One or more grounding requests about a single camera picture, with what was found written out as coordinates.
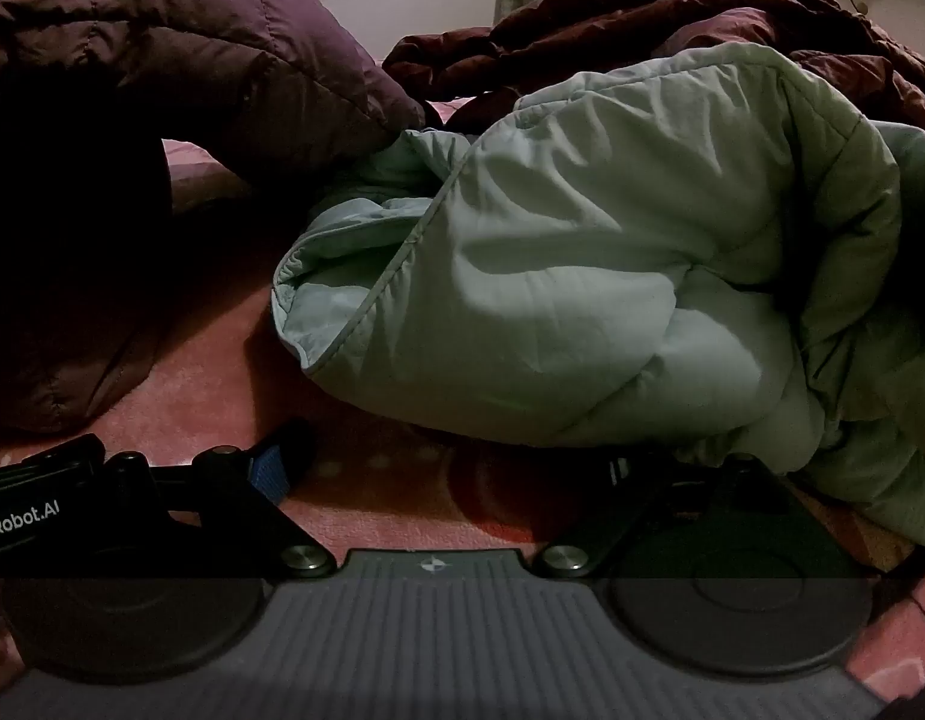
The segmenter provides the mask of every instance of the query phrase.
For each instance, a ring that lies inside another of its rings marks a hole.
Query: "green comforter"
[[[925,133],[730,43],[406,132],[275,275],[370,412],[524,445],[747,452],[925,544]]]

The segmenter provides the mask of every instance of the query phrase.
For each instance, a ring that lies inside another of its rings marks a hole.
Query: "maroon comforter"
[[[446,128],[478,134],[578,71],[728,40],[784,53],[872,119],[925,129],[925,59],[835,0],[537,0],[494,28],[405,38],[384,69],[416,100],[475,97]]]

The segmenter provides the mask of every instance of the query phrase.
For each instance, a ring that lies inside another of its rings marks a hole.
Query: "brown quilted blanket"
[[[872,119],[925,129],[925,59],[835,0],[537,0],[494,28],[403,38],[384,69],[421,103],[474,97],[446,128],[480,134],[522,95],[578,71],[728,40],[784,53]]]

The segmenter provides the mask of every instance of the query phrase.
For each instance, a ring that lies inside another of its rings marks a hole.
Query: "metal screw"
[[[542,559],[556,571],[579,571],[589,562],[589,556],[579,547],[568,544],[555,544],[542,552]]]
[[[282,551],[282,560],[289,568],[296,571],[315,571],[326,565],[328,553],[314,544],[295,544]]]

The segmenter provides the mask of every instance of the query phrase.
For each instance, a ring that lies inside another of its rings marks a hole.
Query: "gray ribbed panel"
[[[248,637],[161,683],[30,672],[0,720],[867,720],[881,703],[836,668],[786,683],[684,674],[619,632],[595,596],[512,551],[355,552],[281,586]]]

